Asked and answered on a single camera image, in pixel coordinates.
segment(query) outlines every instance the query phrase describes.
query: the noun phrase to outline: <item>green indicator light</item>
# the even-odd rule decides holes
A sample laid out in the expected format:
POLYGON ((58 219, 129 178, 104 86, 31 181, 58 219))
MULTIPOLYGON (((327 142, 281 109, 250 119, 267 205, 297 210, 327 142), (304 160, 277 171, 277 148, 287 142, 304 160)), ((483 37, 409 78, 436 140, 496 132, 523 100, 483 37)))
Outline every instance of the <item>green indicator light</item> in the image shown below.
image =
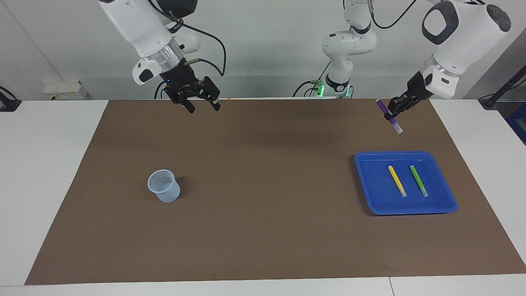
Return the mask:
POLYGON ((316 92, 317 97, 323 97, 323 92, 325 91, 325 85, 321 84, 316 92))

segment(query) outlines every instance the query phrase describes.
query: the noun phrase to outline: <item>cable connector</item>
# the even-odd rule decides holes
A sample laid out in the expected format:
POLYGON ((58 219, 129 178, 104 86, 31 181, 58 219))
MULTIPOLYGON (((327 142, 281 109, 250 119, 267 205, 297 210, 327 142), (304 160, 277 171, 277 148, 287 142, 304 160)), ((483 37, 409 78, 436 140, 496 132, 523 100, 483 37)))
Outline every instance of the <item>cable connector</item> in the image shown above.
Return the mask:
POLYGON ((321 80, 316 80, 314 82, 314 90, 316 91, 317 97, 323 97, 323 92, 325 91, 325 85, 321 80))
POLYGON ((367 0, 367 6, 369 7, 369 13, 372 15, 375 14, 375 8, 372 5, 372 0, 367 0))

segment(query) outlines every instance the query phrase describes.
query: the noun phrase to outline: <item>black stand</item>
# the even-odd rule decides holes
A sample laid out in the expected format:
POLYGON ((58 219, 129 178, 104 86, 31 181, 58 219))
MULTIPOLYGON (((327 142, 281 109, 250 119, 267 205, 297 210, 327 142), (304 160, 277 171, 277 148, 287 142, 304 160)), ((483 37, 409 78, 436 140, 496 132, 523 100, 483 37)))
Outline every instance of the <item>black stand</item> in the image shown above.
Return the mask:
POLYGON ((3 104, 3 106, 0 107, 0 112, 13 112, 18 108, 18 106, 20 106, 22 102, 17 99, 10 100, 1 92, 0 92, 0 101, 3 104))
POLYGON ((480 104, 486 110, 496 110, 495 103, 500 97, 502 97, 507 91, 509 91, 521 78, 526 75, 526 65, 522 67, 506 84, 504 84, 491 98, 484 100, 479 99, 480 104))

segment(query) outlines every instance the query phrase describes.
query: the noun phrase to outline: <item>purple marker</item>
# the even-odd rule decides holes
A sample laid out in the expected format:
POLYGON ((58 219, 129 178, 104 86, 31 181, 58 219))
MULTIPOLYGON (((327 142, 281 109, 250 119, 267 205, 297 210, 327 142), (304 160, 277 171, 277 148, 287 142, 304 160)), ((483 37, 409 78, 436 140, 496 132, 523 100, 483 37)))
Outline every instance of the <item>purple marker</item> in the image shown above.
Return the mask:
MULTIPOLYGON (((378 105, 378 107, 380 107, 380 110, 382 110, 382 113, 384 113, 384 115, 389 112, 389 111, 387 111, 386 106, 382 103, 381 100, 376 100, 376 104, 378 105)), ((403 133, 402 127, 400 127, 400 124, 398 124, 398 122, 396 122, 396 120, 394 118, 391 118, 389 120, 389 122, 391 123, 391 125, 394 127, 395 131, 398 134, 403 133)))

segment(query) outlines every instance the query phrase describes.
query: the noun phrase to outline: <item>blue tray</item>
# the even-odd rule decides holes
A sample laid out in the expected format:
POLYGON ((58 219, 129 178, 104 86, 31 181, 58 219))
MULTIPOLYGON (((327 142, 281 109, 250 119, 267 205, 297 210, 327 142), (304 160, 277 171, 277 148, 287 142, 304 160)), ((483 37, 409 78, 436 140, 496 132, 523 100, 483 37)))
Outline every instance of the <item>blue tray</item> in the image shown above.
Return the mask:
POLYGON ((425 151, 361 152, 356 167, 373 213, 378 215, 438 214, 457 210, 457 202, 433 156, 425 151), (406 190, 403 198, 387 169, 392 165, 406 190), (429 196, 423 197, 409 166, 414 165, 429 196))

